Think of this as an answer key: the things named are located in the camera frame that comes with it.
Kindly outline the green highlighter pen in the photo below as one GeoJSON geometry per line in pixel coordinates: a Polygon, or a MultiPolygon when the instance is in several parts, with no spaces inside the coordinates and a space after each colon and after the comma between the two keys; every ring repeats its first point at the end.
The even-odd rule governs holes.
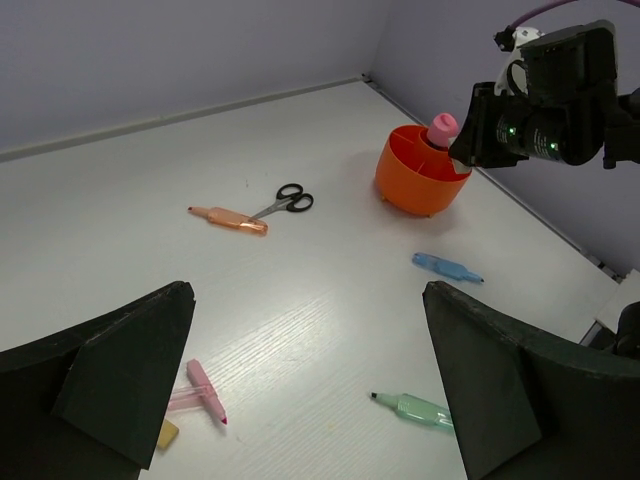
{"type": "Polygon", "coordinates": [[[406,393],[391,395],[371,392],[370,399],[388,408],[403,420],[437,429],[448,434],[454,433],[451,413],[445,407],[406,393]]]}

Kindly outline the grey eraser block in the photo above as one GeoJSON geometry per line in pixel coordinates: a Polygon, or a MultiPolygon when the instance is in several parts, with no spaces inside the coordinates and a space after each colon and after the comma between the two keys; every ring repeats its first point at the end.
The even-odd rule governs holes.
{"type": "Polygon", "coordinates": [[[168,419],[164,419],[156,442],[156,448],[159,450],[168,449],[178,435],[179,428],[168,419]]]}

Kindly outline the pink capped glue bottle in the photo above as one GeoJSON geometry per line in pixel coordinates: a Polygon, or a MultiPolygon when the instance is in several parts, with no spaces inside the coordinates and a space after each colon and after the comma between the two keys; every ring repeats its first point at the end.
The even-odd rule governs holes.
{"type": "Polygon", "coordinates": [[[439,150],[447,150],[457,137],[459,125],[450,113],[440,113],[434,117],[427,129],[427,142],[439,150]]]}

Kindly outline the pink highlighter pen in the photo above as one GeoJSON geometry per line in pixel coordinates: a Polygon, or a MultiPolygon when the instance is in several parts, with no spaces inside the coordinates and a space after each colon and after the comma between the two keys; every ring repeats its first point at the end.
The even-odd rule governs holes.
{"type": "Polygon", "coordinates": [[[214,421],[227,425],[226,411],[201,363],[196,359],[189,360],[186,363],[186,374],[190,385],[175,389],[171,393],[167,410],[202,407],[214,421]]]}

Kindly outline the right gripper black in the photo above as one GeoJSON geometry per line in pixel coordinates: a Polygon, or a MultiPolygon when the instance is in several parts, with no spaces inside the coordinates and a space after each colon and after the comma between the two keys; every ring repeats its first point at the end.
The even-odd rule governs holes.
{"type": "MultiPolygon", "coordinates": [[[[513,49],[508,27],[495,41],[513,49]]],[[[639,160],[639,94],[618,92],[616,31],[607,20],[567,27],[521,49],[528,94],[473,87],[469,110],[449,147],[457,175],[506,168],[529,158],[580,166],[602,153],[603,166],[639,160]]]]}

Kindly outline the orange highlighter pen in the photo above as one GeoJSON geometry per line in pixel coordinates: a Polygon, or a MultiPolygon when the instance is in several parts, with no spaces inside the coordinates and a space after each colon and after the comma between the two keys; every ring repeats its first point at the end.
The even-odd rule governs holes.
{"type": "Polygon", "coordinates": [[[268,233],[268,225],[264,221],[252,219],[236,211],[220,207],[190,206],[187,212],[218,227],[258,236],[266,236],[268,233]]]}

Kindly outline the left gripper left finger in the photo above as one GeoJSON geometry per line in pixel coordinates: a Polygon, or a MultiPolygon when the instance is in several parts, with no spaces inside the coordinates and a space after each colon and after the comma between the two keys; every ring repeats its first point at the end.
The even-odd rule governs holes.
{"type": "Polygon", "coordinates": [[[136,479],[150,467],[195,309],[170,283],[1,354],[4,479],[136,479]]]}

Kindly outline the black handled scissors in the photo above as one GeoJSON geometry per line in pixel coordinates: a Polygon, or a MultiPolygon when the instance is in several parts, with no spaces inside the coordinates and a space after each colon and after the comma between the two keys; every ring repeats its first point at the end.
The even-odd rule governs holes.
{"type": "Polygon", "coordinates": [[[251,216],[251,220],[258,220],[278,211],[302,213],[314,205],[314,197],[304,190],[298,183],[288,183],[276,192],[276,200],[267,208],[251,216]]]}

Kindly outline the orange round organizer container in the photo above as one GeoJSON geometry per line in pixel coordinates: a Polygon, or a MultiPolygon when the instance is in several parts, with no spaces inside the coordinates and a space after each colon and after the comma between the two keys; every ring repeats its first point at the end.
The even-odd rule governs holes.
{"type": "Polygon", "coordinates": [[[413,215],[432,217],[447,209],[471,173],[458,173],[446,150],[427,143],[428,129],[394,129],[382,150],[375,185],[382,198],[413,215]]]}

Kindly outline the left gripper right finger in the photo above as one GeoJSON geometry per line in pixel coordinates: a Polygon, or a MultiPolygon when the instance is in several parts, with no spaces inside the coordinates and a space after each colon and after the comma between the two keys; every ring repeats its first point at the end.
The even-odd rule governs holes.
{"type": "Polygon", "coordinates": [[[583,346],[436,281],[423,293],[470,479],[639,475],[639,307],[613,342],[583,346]]]}

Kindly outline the blue highlighter pen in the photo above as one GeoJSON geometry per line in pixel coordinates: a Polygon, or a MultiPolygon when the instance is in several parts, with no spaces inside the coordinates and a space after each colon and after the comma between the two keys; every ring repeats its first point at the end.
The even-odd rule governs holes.
{"type": "Polygon", "coordinates": [[[464,265],[423,252],[414,253],[411,259],[414,266],[444,276],[451,280],[482,284],[484,279],[468,270],[464,265]]]}

